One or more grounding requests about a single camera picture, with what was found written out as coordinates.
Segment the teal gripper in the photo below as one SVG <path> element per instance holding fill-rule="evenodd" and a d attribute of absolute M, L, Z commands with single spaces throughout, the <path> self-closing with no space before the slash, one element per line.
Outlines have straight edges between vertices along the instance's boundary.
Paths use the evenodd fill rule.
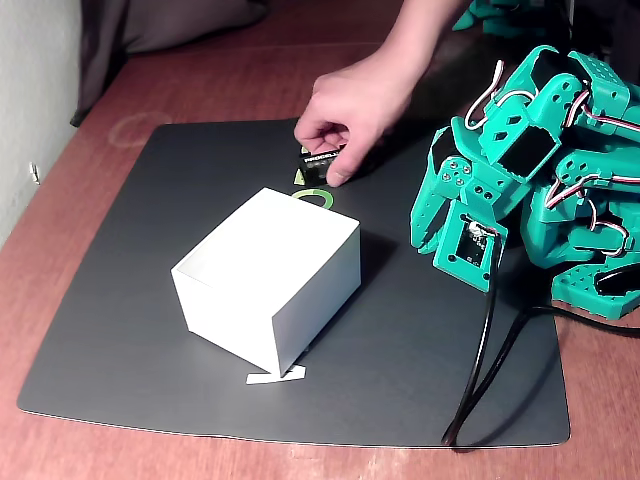
<path fill-rule="evenodd" d="M 440 230 L 454 202 L 492 220 L 501 220 L 519 201 L 520 181 L 488 157 L 481 134 L 464 126 L 461 117 L 434 135 L 427 154 L 427 193 L 420 192 L 410 214 L 410 240 L 415 249 L 427 238 L 436 251 Z"/>

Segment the bare human hand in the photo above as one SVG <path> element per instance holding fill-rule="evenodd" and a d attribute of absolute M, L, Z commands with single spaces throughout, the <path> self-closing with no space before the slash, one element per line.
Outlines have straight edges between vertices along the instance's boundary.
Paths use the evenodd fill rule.
<path fill-rule="evenodd" d="M 358 171 L 406 110 L 430 60 L 429 55 L 380 49 L 316 79 L 294 136 L 313 153 L 342 149 L 326 174 L 330 186 L 344 184 Z"/>

